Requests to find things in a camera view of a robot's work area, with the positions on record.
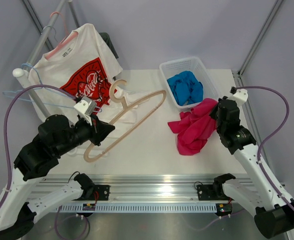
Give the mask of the wooden clothes hanger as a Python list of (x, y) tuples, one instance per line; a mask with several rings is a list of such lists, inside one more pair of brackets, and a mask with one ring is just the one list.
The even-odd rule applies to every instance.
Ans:
[(147, 95), (142, 96), (141, 98), (133, 101), (131, 104), (127, 103), (126, 97), (123, 96), (116, 96), (114, 91), (117, 87), (120, 85), (127, 85), (127, 81), (124, 79), (118, 79), (116, 80), (109, 89), (109, 96), (112, 102), (119, 103), (122, 105), (122, 110), (109, 122), (110, 125), (115, 126), (119, 120), (129, 112), (132, 112), (133, 110), (136, 110), (141, 104), (146, 103), (149, 99), (154, 97), (159, 97), (159, 102), (149, 111), (145, 112), (145, 115), (139, 116), (139, 114), (136, 114), (135, 123), (130, 126), (130, 128), (124, 132), (120, 137), (116, 138), (114, 142), (112, 142), (108, 147), (106, 147), (104, 150), (102, 150), (101, 153), (97, 154), (96, 156), (90, 156), (90, 153), (92, 150), (94, 150), (97, 145), (91, 143), (83, 154), (83, 159), (87, 163), (93, 163), (100, 158), (104, 157), (107, 153), (109, 153), (114, 147), (116, 147), (119, 143), (121, 143), (127, 136), (129, 136), (135, 129), (137, 129), (142, 123), (144, 123), (156, 110), (158, 110), (162, 104), (164, 103), (167, 93), (165, 90), (157, 90), (154, 92), (151, 92)]

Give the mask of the pink magenta t shirt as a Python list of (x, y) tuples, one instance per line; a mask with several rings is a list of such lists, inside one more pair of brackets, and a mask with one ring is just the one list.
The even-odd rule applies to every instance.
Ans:
[(210, 113), (217, 103), (214, 99), (206, 98), (190, 111), (181, 112), (180, 120), (167, 123), (172, 133), (177, 135), (179, 154), (193, 156), (206, 145), (216, 130), (216, 121), (210, 117)]

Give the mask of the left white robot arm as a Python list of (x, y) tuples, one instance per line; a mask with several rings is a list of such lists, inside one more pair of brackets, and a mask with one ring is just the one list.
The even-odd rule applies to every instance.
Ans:
[(60, 189), (28, 200), (34, 187), (58, 165), (58, 160), (86, 141), (99, 145), (115, 126), (94, 117), (80, 118), (70, 125), (64, 115), (52, 115), (38, 127), (38, 134), (25, 145), (14, 161), (11, 186), (0, 208), (0, 240), (17, 240), (48, 213), (72, 200), (88, 200), (96, 191), (93, 181), (79, 173)]

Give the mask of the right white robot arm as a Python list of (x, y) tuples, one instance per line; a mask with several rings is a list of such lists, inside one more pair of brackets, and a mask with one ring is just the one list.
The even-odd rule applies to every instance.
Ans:
[(216, 121), (221, 143), (242, 165), (256, 188), (253, 192), (232, 174), (225, 174), (215, 178), (214, 195), (239, 203), (267, 239), (293, 230), (294, 198), (271, 171), (253, 135), (240, 124), (238, 102), (227, 97), (219, 99), (210, 116)]

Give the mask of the white coca cola t shirt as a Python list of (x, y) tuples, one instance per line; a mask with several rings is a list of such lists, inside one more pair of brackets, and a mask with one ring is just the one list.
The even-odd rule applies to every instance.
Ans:
[[(122, 105), (110, 100), (109, 89), (114, 77), (122, 72), (122, 67), (109, 46), (91, 23), (75, 29), (68, 36), (69, 41), (59, 50), (43, 54), (29, 72), (28, 80), (32, 85), (41, 82), (55, 86), (69, 94), (94, 100), (102, 112), (95, 112), (101, 121), (109, 122), (122, 111)], [(78, 121), (75, 102), (60, 92), (47, 88), (35, 92), (53, 114), (65, 115), (72, 123)], [(117, 98), (124, 96), (127, 104), (135, 102), (149, 92), (115, 89)]]

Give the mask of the dark grey t shirt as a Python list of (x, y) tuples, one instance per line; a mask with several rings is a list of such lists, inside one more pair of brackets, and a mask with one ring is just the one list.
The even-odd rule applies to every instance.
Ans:
[(107, 50), (107, 47), (109, 47), (109, 50), (113, 53), (114, 57), (116, 59), (119, 59), (118, 53), (115, 50), (115, 47), (111, 41), (110, 35), (106, 32), (100, 32), (99, 34), (104, 41), (104, 43), (102, 43), (100, 46), (102, 52), (105, 53)]

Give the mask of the blue cloth in basket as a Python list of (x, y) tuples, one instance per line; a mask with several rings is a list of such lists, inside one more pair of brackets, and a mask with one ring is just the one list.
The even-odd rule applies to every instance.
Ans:
[(169, 88), (179, 106), (200, 103), (204, 88), (191, 71), (183, 71), (167, 79)]

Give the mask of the white plastic basket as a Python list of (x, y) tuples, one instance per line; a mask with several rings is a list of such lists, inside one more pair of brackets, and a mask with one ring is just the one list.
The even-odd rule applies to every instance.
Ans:
[(199, 103), (185, 104), (180, 106), (177, 104), (172, 91), (168, 85), (167, 79), (179, 74), (183, 71), (190, 71), (194, 74), (195, 78), (203, 85), (203, 98), (211, 98), (217, 100), (220, 95), (220, 91), (214, 83), (213, 78), (205, 68), (202, 61), (195, 56), (184, 57), (176, 60), (170, 60), (159, 65), (159, 70), (163, 78), (163, 82), (168, 89), (168, 94), (172, 99), (173, 104), (179, 111), (186, 111), (187, 109), (193, 108)]

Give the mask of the aluminium mounting rail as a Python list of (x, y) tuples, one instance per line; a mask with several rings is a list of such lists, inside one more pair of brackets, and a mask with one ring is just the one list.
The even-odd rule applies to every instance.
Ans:
[[(32, 190), (29, 199), (40, 198), (58, 190), (68, 182), (70, 175), (49, 174)], [(198, 195), (195, 182), (212, 184), (216, 176), (212, 174), (176, 175), (112, 175), (88, 174), (97, 185), (110, 185), (107, 202), (195, 202)], [(246, 174), (236, 174), (239, 182), (259, 194), (252, 180)]]

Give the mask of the metal clothes rack rail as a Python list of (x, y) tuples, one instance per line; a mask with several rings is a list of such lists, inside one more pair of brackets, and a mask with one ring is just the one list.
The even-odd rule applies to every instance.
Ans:
[[(34, 65), (44, 46), (46, 46), (49, 49), (49, 51), (53, 50), (53, 45), (51, 44), (50, 40), (48, 40), (48, 36), (49, 36), (51, 30), (53, 29), (53, 26), (54, 26), (56, 20), (58, 19), (58, 16), (57, 15), (51, 16), (49, 18), (47, 25), (43, 28), (31, 1), (30, 0), (23, 0), (23, 1), (21, 0), (21, 3), (24, 6), (24, 8), (26, 9), (28, 15), (30, 16), (32, 22), (34, 23), (36, 29), (38, 30), (38, 32), (40, 34), (39, 39), (37, 40), (35, 47), (33, 48), (30, 56), (27, 59), (27, 63), (29, 65)], [(14, 69), (12, 72), (12, 75), (17, 79), (17, 81), (20, 83), (20, 85), (23, 88), (31, 86), (31, 84), (28, 80), (28, 77), (27, 77), (27, 72), (29, 72), (30, 69), (31, 69), (31, 67), (29, 67), (27, 65), (27, 66), (24, 66), (23, 68)], [(45, 117), (50, 116), (48, 109), (46, 108), (44, 103), (40, 100), (39, 96), (37, 95), (37, 93), (33, 89), (29, 90), (29, 95), (30, 95), (31, 99), (35, 102), (35, 104), (37, 105), (39, 110), (42, 112), (42, 114)]]

